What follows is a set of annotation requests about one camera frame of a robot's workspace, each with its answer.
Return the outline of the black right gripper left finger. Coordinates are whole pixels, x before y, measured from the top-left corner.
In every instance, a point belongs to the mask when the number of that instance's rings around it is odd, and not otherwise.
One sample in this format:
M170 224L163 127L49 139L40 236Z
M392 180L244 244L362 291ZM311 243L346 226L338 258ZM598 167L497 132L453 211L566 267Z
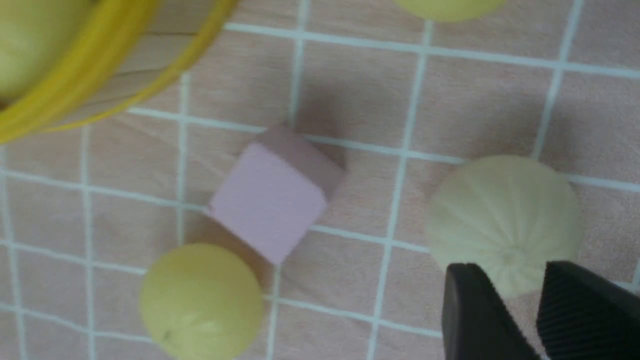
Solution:
M487 274L473 263L446 267L442 306L446 360L539 360Z

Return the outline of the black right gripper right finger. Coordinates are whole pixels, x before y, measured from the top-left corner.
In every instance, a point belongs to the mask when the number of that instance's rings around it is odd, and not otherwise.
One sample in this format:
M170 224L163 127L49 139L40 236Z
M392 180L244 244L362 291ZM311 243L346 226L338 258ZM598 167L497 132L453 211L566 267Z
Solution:
M640 299L568 260L547 262L535 321L551 360L637 360Z

